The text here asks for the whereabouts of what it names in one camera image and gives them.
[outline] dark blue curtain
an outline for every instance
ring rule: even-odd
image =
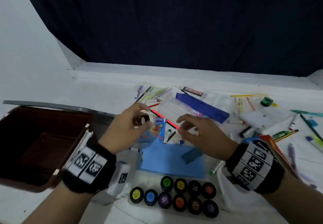
[[[30,0],[86,61],[307,76],[323,0]]]

